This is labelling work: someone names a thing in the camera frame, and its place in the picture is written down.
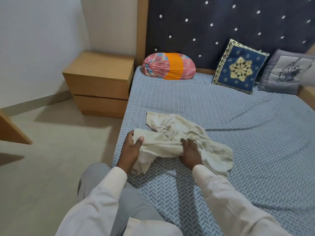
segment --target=floor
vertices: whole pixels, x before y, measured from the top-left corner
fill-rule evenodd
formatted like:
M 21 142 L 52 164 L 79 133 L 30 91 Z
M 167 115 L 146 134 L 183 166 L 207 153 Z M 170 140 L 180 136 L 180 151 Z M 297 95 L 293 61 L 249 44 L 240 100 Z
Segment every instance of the floor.
M 33 144 L 0 142 L 0 235 L 55 235 L 81 173 L 111 165 L 122 119 L 83 116 L 69 99 L 11 120 Z

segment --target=headboard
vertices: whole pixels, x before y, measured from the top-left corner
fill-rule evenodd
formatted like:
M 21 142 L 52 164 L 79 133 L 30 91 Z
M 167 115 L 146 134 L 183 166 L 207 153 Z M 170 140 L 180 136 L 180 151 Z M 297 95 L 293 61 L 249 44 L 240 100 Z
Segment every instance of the headboard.
M 213 73 L 229 39 L 270 53 L 315 52 L 315 0 L 138 0 L 136 64 L 155 52 Z

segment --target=patterned bed sheet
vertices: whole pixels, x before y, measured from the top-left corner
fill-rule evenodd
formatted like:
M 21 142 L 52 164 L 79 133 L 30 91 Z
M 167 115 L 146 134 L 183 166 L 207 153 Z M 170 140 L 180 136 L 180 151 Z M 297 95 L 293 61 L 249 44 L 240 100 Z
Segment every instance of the patterned bed sheet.
M 231 184 L 250 202 L 273 215 L 293 235 L 315 232 L 315 112 L 295 95 L 258 91 L 252 95 L 191 80 L 163 80 L 136 69 L 113 159 L 126 134 L 150 130 L 147 111 L 179 114 L 231 147 Z M 157 158 L 145 175 L 128 181 L 183 235 L 222 235 L 199 187 L 177 158 Z

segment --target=orange stripe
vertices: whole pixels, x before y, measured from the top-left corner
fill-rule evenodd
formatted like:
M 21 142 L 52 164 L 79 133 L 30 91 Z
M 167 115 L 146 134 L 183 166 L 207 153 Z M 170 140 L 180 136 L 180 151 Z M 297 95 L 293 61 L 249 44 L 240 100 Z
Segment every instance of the orange stripe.
M 165 53 L 169 61 L 169 72 L 164 79 L 178 80 L 183 75 L 184 63 L 178 53 Z

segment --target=hand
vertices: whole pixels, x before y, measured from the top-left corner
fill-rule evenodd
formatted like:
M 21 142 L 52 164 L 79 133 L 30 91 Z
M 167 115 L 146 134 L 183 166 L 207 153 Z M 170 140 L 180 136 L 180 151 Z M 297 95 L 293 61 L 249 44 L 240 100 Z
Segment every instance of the hand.
M 201 155 L 196 142 L 191 139 L 187 139 L 186 141 L 183 138 L 180 141 L 184 148 L 183 156 L 179 157 L 180 161 L 191 170 L 193 170 L 196 165 L 202 165 Z
M 117 167 L 123 169 L 127 175 L 131 172 L 132 167 L 139 157 L 139 149 L 144 140 L 144 137 L 140 136 L 134 144 L 132 141 L 133 134 L 133 130 L 127 134 L 116 165 Z

